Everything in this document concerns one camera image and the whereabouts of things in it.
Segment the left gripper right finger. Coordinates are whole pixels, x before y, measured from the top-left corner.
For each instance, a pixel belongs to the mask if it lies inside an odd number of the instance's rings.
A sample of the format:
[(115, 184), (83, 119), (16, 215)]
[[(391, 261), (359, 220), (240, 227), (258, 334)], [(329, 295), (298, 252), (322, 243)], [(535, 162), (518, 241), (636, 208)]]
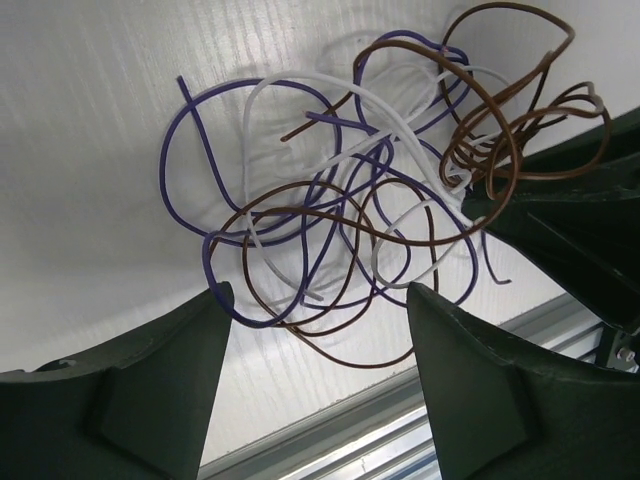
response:
[(635, 479), (639, 378), (544, 349), (426, 286), (407, 311), (445, 479)]

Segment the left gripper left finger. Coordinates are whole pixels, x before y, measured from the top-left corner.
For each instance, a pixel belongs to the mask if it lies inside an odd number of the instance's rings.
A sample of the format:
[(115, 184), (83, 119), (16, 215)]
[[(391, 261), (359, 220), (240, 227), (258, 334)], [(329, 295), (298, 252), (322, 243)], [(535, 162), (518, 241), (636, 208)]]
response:
[(5, 479), (194, 479), (234, 294), (173, 311), (33, 371), (1, 376)]

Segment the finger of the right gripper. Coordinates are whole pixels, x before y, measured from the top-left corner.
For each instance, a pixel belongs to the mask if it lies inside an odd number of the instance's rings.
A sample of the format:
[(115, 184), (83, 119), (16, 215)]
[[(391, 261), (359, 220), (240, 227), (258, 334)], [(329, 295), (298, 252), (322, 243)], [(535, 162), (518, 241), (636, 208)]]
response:
[(638, 110), (613, 120), (594, 170), (571, 179), (518, 182), (486, 230), (605, 323), (638, 329)]

